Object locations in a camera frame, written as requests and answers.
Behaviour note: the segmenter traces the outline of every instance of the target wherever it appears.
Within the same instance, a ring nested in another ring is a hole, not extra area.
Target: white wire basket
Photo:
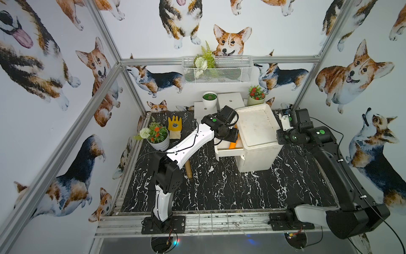
[[[251,80],[253,60],[251,56],[217,56],[214,58],[217,68],[206,69],[203,74],[194,68],[195,56],[182,58],[185,82],[187,84],[207,83],[247,83]]]

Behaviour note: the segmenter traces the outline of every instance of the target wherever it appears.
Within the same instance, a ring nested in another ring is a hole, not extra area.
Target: open drawer
[[[218,142],[220,142],[220,140],[214,138],[214,143],[217,144]],[[224,140],[220,144],[214,146],[214,152],[218,161],[220,157],[244,155],[244,149],[242,148],[242,141],[240,137],[238,137],[237,145],[234,149],[229,149],[229,147],[230,142]]]

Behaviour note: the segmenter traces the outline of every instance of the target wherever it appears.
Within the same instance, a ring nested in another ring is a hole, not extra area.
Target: black marble floor
[[[152,116],[157,122],[168,125],[168,116],[182,117],[184,139],[196,128],[193,112],[160,112]],[[171,141],[170,147],[179,143]],[[154,149],[144,141],[140,155]],[[121,212],[149,212],[153,207],[155,192],[148,171],[149,158],[141,159],[135,166]],[[284,208],[304,202],[317,206],[335,205],[323,176],[310,155],[299,155],[294,146],[284,145],[269,170],[240,173],[234,157],[214,155],[213,141],[205,144],[190,158],[194,181],[186,177],[173,199],[174,211],[234,210]]]

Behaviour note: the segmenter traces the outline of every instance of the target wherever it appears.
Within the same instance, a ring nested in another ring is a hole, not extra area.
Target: white flower pot
[[[164,141],[162,141],[161,143],[151,143],[148,139],[147,139],[148,143],[155,148],[155,150],[158,151],[166,151],[169,147],[169,133],[168,136],[166,137],[166,139]]]
[[[214,100],[205,100],[205,99],[203,98],[203,96],[206,95],[206,94],[208,94],[208,93],[215,94],[215,95],[216,95],[216,98],[215,98]],[[216,107],[217,100],[218,100],[218,95],[217,95],[215,92],[205,92],[205,93],[202,95],[202,100],[203,100],[203,105],[204,105],[205,108],[207,108],[207,109],[212,109],[212,108]]]

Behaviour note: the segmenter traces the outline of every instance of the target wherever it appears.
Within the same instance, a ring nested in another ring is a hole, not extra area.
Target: rubber glove
[[[182,130],[182,118],[173,116],[168,119],[169,126],[169,139],[180,139],[180,132]]]

